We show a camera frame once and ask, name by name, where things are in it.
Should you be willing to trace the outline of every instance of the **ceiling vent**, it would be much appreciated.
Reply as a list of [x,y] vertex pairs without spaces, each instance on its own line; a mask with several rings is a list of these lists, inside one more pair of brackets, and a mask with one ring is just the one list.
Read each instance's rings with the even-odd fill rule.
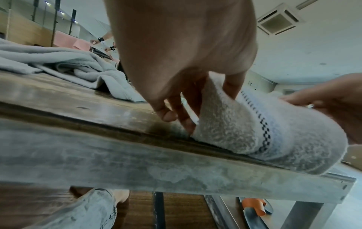
[[269,36],[279,35],[304,22],[301,17],[296,14],[285,3],[280,4],[275,9],[264,14],[257,19],[258,28]]

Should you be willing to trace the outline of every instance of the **grey blanket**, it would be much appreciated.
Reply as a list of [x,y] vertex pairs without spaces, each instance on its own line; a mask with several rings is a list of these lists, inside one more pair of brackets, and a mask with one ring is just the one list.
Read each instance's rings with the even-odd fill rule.
[[26,46],[0,39],[0,70],[18,74],[46,72],[91,89],[105,83],[115,98],[145,101],[123,72],[91,52]]

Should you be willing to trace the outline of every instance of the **white towel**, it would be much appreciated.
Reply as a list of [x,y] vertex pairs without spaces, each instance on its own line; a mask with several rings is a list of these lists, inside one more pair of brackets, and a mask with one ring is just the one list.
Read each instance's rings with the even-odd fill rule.
[[209,80],[192,137],[284,169],[323,174],[346,152],[343,129],[323,113],[243,89],[236,100]]
[[127,82],[123,72],[91,52],[26,46],[0,39],[0,70],[18,74],[44,71],[91,89],[105,83],[115,98],[133,102],[145,101]]

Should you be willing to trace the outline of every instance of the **rolled towel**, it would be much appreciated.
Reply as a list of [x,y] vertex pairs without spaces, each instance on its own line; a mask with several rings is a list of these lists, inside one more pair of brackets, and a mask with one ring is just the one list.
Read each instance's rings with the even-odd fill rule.
[[345,132],[323,113],[251,89],[232,100],[222,82],[213,77],[205,85],[195,140],[315,175],[327,172],[345,154]]

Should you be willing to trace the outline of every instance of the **bench leg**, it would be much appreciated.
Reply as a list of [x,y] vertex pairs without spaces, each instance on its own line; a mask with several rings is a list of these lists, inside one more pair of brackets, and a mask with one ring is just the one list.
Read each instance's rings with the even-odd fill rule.
[[297,201],[281,229],[322,229],[336,206]]

